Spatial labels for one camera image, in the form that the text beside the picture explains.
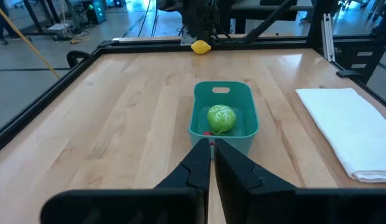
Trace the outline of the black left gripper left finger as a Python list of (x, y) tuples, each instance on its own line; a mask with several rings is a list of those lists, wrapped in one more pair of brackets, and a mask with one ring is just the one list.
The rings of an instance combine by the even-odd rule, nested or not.
[(54, 195), (40, 224), (207, 224), (210, 143), (201, 139), (152, 189), (79, 189)]

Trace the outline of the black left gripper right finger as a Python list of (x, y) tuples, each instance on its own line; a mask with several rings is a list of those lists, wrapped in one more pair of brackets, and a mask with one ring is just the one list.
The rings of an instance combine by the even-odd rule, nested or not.
[(227, 224), (386, 224), (386, 189), (304, 189), (215, 141)]

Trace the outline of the green toy cabbage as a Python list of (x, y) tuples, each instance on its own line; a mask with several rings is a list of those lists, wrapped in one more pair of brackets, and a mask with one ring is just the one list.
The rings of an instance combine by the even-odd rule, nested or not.
[(229, 106), (214, 105), (208, 110), (207, 120), (211, 132), (218, 135), (233, 129), (237, 122), (237, 115)]

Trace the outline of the teal plastic bin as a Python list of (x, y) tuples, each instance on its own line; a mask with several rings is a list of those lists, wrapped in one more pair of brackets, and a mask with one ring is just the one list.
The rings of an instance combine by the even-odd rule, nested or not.
[[(230, 107), (236, 114), (235, 126), (226, 133), (216, 135), (207, 119), (208, 111), (215, 105)], [(248, 155), (259, 130), (259, 120), (250, 87), (241, 82), (206, 81), (194, 87), (194, 107), (187, 128), (194, 146), (202, 138), (223, 139), (244, 155)]]

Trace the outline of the yellow toy lemon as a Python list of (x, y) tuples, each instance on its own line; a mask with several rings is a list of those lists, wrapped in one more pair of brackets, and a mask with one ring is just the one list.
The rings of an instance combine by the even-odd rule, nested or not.
[(203, 55), (210, 51), (212, 47), (204, 40), (197, 40), (191, 45), (191, 49), (197, 55)]

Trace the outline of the white folded towel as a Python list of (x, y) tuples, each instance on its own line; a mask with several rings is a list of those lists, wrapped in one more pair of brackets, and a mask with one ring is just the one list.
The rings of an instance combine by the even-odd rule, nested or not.
[(297, 89), (347, 175), (386, 183), (386, 119), (352, 88)]

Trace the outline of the black table edge clip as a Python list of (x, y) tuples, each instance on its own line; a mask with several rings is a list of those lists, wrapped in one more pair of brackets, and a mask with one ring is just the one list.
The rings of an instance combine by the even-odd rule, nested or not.
[(363, 74), (355, 70), (340, 70), (336, 72), (336, 75), (340, 78), (362, 78)]

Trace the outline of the black cabinet with white labels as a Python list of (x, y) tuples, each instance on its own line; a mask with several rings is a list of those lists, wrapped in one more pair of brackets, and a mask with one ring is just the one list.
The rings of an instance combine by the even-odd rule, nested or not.
[(353, 79), (366, 84), (385, 52), (384, 46), (336, 48), (336, 63), (342, 70), (355, 70), (363, 74), (362, 78)]

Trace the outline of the silver extrusion bar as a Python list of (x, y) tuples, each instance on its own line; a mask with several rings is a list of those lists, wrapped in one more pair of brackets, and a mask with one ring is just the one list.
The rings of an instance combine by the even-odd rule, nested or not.
[(323, 14), (321, 20), (321, 32), (322, 32), (322, 49), (324, 58), (328, 62), (335, 62), (336, 55), (334, 51), (334, 40), (332, 34), (332, 20), (331, 14)]

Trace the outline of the black background table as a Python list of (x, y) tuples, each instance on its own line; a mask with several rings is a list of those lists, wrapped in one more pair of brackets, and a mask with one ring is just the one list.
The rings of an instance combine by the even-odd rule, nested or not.
[[(229, 14), (230, 32), (243, 34), (247, 20), (265, 20), (279, 5), (261, 5), (261, 0), (238, 0), (232, 4)], [(298, 12), (312, 11), (311, 0), (297, 0), (281, 17), (279, 21), (294, 21)]]

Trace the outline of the computer tower with green light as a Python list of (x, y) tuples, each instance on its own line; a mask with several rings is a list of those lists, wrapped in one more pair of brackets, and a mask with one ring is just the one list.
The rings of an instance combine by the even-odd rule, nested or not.
[(89, 22), (98, 25), (106, 21), (105, 7), (102, 0), (82, 0), (81, 3)]

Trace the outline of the person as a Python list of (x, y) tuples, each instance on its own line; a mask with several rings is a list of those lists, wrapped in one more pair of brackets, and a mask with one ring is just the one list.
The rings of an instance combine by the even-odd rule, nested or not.
[[(4, 0), (0, 0), (0, 9), (6, 16), (9, 15)], [(3, 36), (4, 30), (6, 30), (10, 36), (14, 35), (14, 30), (12, 29), (12, 27), (7, 23), (5, 18), (0, 14), (0, 43), (7, 44), (7, 41), (4, 39), (4, 36)]]

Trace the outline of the black aluminium table frame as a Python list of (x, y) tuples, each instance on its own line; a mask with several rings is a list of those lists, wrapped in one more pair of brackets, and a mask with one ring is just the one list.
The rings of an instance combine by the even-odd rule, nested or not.
[[(218, 37), (209, 44), (212, 50), (262, 50), (262, 49), (322, 49), (321, 20), (331, 9), (331, 0), (318, 0), (309, 33), (303, 37), (262, 37), (262, 33), (278, 20), (297, 0), (284, 0), (257, 28), (241, 38)], [(182, 0), (177, 10), (182, 9)], [(338, 35), (333, 37), (334, 48), (386, 46), (386, 16), (369, 35)], [(181, 41), (171, 40), (111, 40), (102, 42), (91, 53), (90, 58), (79, 59), (78, 64), (56, 81), (19, 114), (0, 128), (0, 150), (15, 138), (42, 110), (73, 83), (102, 54), (127, 54), (148, 52), (184, 52), (191, 46), (182, 46)]]

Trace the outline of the silver arm base bracket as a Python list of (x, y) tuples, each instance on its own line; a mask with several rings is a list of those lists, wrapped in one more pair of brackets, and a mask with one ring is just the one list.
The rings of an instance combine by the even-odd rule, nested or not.
[(182, 35), (181, 45), (182, 46), (190, 46), (197, 40), (196, 37), (191, 36), (190, 34)]

